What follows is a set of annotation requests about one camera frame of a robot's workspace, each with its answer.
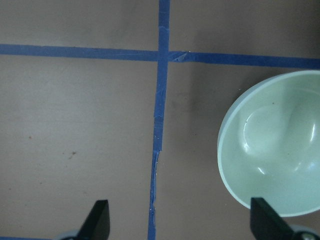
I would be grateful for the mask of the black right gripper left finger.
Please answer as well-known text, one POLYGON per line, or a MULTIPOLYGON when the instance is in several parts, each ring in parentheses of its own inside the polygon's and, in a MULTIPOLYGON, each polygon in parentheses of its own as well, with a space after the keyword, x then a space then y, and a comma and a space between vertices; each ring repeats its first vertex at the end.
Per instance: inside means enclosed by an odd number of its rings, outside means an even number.
POLYGON ((110 210, 108 200, 97 200, 82 227, 77 240, 107 240, 110 235, 110 210))

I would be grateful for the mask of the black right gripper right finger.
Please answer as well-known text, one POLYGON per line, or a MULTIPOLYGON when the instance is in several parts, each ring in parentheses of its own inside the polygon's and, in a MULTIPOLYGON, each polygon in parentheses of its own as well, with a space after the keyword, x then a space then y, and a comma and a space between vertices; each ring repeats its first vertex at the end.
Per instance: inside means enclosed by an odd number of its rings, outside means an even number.
POLYGON ((291 240, 294 231, 262 197, 250 200, 250 230, 256 240, 291 240))

